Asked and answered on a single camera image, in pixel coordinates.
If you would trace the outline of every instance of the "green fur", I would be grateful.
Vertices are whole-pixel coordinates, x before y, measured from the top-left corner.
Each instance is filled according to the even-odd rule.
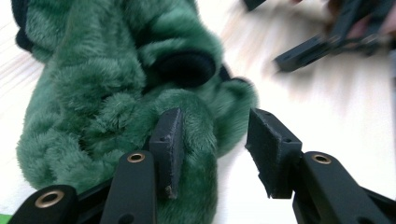
[[[31,0],[27,27],[33,54],[46,63],[17,148],[31,185],[67,184],[82,192],[102,183],[121,155],[143,147],[162,112],[179,107],[186,157],[178,198],[159,201],[159,223],[210,223],[217,158],[247,131],[255,92],[217,75],[188,89],[157,79],[144,91],[160,76],[152,65],[180,50],[207,53],[219,71],[221,45],[199,22],[195,5]]]

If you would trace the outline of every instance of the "black plush part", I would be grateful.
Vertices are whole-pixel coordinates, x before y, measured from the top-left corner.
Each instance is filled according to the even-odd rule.
[[[24,30],[20,29],[18,31],[15,41],[20,48],[32,52],[33,42],[30,41]]]
[[[230,73],[228,72],[228,69],[225,65],[222,65],[219,71],[219,76],[222,81],[230,81],[231,76]]]
[[[212,57],[198,50],[183,50],[162,56],[154,69],[164,81],[189,88],[205,84],[216,73]]]
[[[230,81],[238,81],[238,82],[246,83],[252,88],[254,87],[253,83],[251,83],[251,81],[247,80],[246,78],[233,77],[232,79],[230,79]]]
[[[15,22],[20,27],[16,36],[16,42],[20,48],[32,51],[33,42],[27,37],[25,32],[29,0],[12,0],[11,5]]]

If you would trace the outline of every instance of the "hole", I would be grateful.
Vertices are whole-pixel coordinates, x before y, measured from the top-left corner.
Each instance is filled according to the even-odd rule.
[[[332,160],[330,160],[328,157],[323,156],[323,155],[313,155],[312,159],[316,162],[322,163],[322,164],[330,164],[332,163]]]
[[[128,162],[140,162],[145,159],[145,155],[141,153],[134,153],[128,157]]]
[[[358,222],[360,224],[374,224],[374,222],[367,217],[358,217]]]
[[[101,99],[102,101],[106,101],[107,98],[110,97],[110,96],[111,96],[111,94],[106,94],[106,95],[101,96],[100,99]]]
[[[134,223],[134,216],[132,214],[124,214],[119,219],[119,224],[131,224]]]
[[[38,199],[35,200],[35,206],[38,208],[51,207],[58,203],[63,197],[64,193],[62,191],[58,189],[52,190],[38,197]]]
[[[58,195],[56,195],[56,194],[47,195],[46,197],[43,198],[43,203],[50,203],[50,202],[54,201],[57,197],[58,197]]]

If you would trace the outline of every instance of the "stuffed animal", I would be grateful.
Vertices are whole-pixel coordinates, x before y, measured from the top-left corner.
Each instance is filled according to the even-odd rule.
[[[36,189],[83,192],[143,147],[162,112],[183,112],[178,197],[159,223],[211,223],[217,158],[247,131],[257,99],[230,78],[220,41],[192,0],[13,0],[17,43],[45,64],[26,110],[17,156]]]

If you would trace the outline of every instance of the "black plastic bracket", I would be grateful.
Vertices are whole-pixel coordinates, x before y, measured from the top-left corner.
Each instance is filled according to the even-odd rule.
[[[295,192],[298,223],[396,223],[396,202],[360,187],[336,158],[301,149],[302,143],[274,115],[250,111],[247,150],[268,195],[289,199]]]
[[[100,223],[157,223],[154,158],[134,151],[120,158]]]
[[[41,189],[8,223],[156,223],[157,196],[177,197],[184,159],[182,134],[181,110],[165,111],[143,150],[123,155],[112,179],[78,196],[66,185]]]
[[[317,35],[275,58],[281,72],[292,72],[307,66],[328,54],[360,51],[372,55],[379,49],[379,29],[396,0],[345,0],[328,36]],[[248,10],[253,10],[265,0],[244,0]],[[349,38],[353,24],[370,16],[362,37]]]

